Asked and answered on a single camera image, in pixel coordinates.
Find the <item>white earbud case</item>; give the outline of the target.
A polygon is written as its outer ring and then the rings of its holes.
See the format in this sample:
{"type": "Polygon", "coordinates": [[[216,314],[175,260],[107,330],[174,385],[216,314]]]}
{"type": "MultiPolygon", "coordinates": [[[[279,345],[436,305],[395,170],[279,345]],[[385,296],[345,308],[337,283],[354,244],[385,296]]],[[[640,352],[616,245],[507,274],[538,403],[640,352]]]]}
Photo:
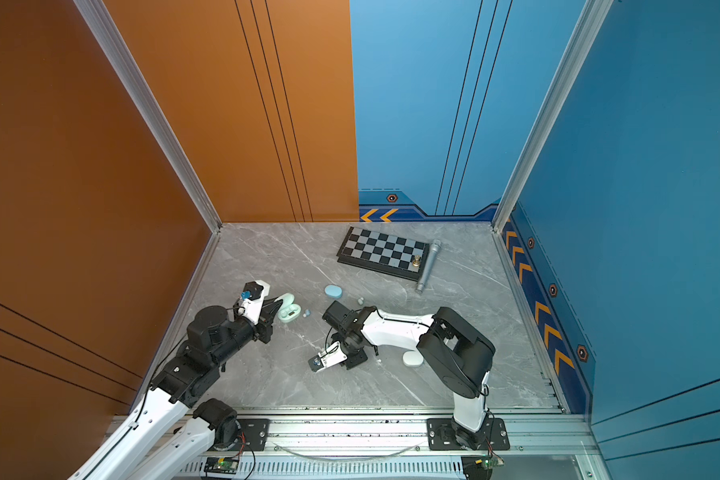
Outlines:
{"type": "Polygon", "coordinates": [[[282,323],[290,323],[298,319],[301,315],[302,308],[295,302],[295,295],[292,293],[285,293],[277,298],[277,301],[281,302],[280,308],[277,312],[277,318],[282,323]]]}
{"type": "Polygon", "coordinates": [[[424,357],[417,350],[406,351],[402,356],[402,361],[406,367],[415,368],[423,365],[424,357]]]}

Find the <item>green circuit board right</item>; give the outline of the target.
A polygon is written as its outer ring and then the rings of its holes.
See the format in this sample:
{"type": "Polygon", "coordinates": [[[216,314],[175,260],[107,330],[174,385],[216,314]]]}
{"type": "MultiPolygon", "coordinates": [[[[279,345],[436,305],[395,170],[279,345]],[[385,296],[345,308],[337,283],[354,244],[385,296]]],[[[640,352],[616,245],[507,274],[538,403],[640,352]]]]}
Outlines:
{"type": "Polygon", "coordinates": [[[479,466],[483,470],[493,470],[497,467],[501,467],[505,464],[504,460],[500,456],[482,456],[475,461],[475,465],[479,466]]]}

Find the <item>right aluminium corner post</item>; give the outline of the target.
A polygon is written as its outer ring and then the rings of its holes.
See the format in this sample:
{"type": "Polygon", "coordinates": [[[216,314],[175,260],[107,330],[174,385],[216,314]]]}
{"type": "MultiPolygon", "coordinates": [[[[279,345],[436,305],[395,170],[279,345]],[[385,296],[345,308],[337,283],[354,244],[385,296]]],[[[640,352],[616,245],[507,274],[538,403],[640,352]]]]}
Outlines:
{"type": "Polygon", "coordinates": [[[508,222],[612,5],[613,0],[584,3],[499,202],[492,221],[495,234],[501,233],[508,222]]]}

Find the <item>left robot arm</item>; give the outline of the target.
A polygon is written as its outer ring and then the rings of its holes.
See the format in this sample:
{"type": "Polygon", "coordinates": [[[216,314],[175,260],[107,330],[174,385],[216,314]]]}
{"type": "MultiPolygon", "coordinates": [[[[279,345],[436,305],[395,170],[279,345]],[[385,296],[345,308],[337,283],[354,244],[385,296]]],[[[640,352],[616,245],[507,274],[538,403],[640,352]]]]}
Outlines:
{"type": "Polygon", "coordinates": [[[246,344],[270,341],[282,304],[245,298],[232,308],[200,310],[138,406],[73,478],[171,479],[212,448],[239,453],[259,444],[259,436],[246,437],[233,407],[202,397],[246,344]]]}

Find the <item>green circuit board left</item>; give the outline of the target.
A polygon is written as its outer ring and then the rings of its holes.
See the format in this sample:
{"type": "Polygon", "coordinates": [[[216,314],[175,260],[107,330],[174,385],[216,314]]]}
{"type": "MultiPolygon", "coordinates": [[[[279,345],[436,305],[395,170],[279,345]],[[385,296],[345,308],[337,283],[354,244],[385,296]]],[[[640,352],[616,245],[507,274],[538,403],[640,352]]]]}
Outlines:
{"type": "Polygon", "coordinates": [[[237,457],[207,457],[203,466],[203,474],[209,475],[236,475],[240,459],[237,457]]]}

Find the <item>light blue earbud case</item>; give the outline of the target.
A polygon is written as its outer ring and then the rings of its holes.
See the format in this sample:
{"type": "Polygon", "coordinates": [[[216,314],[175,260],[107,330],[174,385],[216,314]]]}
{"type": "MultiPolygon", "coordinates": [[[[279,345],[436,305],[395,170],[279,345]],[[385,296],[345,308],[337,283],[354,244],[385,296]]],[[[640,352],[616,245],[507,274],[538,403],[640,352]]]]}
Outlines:
{"type": "Polygon", "coordinates": [[[343,295],[343,290],[341,287],[336,285],[327,285],[324,288],[324,293],[326,296],[333,298],[333,299],[340,299],[343,295]]]}

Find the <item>aluminium corner post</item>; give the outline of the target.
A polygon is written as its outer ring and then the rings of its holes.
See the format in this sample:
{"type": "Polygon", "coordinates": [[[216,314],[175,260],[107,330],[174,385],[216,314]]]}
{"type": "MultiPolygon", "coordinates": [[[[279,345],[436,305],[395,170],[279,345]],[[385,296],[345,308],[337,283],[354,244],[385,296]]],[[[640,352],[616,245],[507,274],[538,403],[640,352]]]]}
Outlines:
{"type": "Polygon", "coordinates": [[[105,3],[75,0],[74,4],[209,230],[218,233],[220,215],[105,3]]]}
{"type": "Polygon", "coordinates": [[[492,221],[495,234],[501,233],[508,222],[612,5],[613,0],[584,3],[499,202],[492,221]]]}

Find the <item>grey microphone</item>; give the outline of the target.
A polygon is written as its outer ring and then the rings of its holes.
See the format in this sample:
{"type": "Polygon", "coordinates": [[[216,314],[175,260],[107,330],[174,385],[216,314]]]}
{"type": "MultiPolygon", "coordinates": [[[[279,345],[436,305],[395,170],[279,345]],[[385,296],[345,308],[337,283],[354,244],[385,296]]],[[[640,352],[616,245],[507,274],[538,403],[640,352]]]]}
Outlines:
{"type": "Polygon", "coordinates": [[[421,269],[421,276],[417,282],[415,291],[418,294],[422,294],[427,282],[431,276],[431,272],[434,266],[434,262],[442,248],[442,242],[440,240],[434,240],[430,245],[427,253],[427,259],[424,262],[424,266],[421,269]]]}

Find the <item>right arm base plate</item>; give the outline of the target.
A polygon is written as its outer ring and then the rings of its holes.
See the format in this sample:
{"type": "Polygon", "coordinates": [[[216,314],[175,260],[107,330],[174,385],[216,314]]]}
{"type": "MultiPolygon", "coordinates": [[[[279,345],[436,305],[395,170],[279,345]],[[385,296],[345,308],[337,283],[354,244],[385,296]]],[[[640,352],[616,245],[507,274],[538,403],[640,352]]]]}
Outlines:
{"type": "Polygon", "coordinates": [[[501,418],[489,417],[476,432],[459,425],[453,419],[429,418],[426,421],[429,449],[432,451],[472,450],[508,451],[509,434],[501,418]]]}

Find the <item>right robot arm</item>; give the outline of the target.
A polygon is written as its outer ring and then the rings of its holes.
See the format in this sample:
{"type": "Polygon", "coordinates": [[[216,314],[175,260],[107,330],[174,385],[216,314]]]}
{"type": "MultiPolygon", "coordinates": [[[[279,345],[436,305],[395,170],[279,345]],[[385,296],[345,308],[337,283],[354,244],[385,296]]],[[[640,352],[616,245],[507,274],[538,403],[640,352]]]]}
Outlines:
{"type": "Polygon", "coordinates": [[[323,319],[333,330],[331,342],[309,360],[314,372],[336,365],[350,370],[368,360],[367,347],[391,346],[415,353],[448,387],[454,410],[448,427],[437,427],[462,448],[492,450],[488,380],[495,345],[449,307],[428,315],[392,314],[375,306],[351,310],[333,302],[323,319]]]}

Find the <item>black white chessboard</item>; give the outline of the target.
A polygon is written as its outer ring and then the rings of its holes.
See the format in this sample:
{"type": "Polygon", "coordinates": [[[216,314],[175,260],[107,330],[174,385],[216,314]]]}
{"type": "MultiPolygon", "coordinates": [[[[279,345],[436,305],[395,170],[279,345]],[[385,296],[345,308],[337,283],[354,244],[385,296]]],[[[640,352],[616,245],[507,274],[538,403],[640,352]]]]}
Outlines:
{"type": "Polygon", "coordinates": [[[418,281],[427,259],[430,243],[350,226],[337,252],[341,264],[418,281]],[[412,266],[414,256],[419,267],[412,266]]]}

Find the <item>aluminium front rail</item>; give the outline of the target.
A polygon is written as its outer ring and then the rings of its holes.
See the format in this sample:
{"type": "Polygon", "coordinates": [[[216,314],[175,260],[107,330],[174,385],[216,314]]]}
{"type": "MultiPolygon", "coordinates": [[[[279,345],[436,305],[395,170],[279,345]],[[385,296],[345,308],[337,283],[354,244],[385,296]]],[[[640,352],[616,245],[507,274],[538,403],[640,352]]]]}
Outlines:
{"type": "MultiPolygon", "coordinates": [[[[427,421],[448,420],[446,408],[304,408],[238,410],[242,420],[270,421],[263,452],[307,457],[429,455],[427,421]]],[[[554,408],[495,408],[489,418],[504,421],[510,448],[499,455],[598,455],[590,426],[581,415],[554,408]]]]}

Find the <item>white earbud case front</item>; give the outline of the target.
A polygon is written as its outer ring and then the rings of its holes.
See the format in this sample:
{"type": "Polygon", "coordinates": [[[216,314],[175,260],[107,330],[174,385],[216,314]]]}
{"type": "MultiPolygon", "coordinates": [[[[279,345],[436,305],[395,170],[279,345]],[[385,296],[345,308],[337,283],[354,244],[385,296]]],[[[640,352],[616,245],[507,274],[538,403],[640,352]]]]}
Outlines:
{"type": "Polygon", "coordinates": [[[402,356],[402,361],[406,367],[415,368],[423,365],[424,357],[417,350],[406,351],[402,356]]]}

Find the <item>left aluminium corner post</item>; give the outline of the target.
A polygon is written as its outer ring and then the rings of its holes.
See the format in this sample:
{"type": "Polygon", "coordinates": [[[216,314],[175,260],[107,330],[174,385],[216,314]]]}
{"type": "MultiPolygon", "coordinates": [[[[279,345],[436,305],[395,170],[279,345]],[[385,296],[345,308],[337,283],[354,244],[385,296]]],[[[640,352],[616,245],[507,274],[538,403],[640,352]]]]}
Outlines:
{"type": "Polygon", "coordinates": [[[218,233],[220,215],[105,3],[75,0],[74,4],[209,230],[218,233]]]}

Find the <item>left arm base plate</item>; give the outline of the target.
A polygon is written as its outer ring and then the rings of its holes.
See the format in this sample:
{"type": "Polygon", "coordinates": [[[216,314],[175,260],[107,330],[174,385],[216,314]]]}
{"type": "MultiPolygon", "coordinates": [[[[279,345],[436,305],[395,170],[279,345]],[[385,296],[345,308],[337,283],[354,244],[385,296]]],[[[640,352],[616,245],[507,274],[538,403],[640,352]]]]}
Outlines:
{"type": "Polygon", "coordinates": [[[179,448],[194,453],[239,452],[249,449],[263,451],[267,442],[268,419],[231,419],[207,421],[198,416],[191,418],[175,433],[179,448]]]}

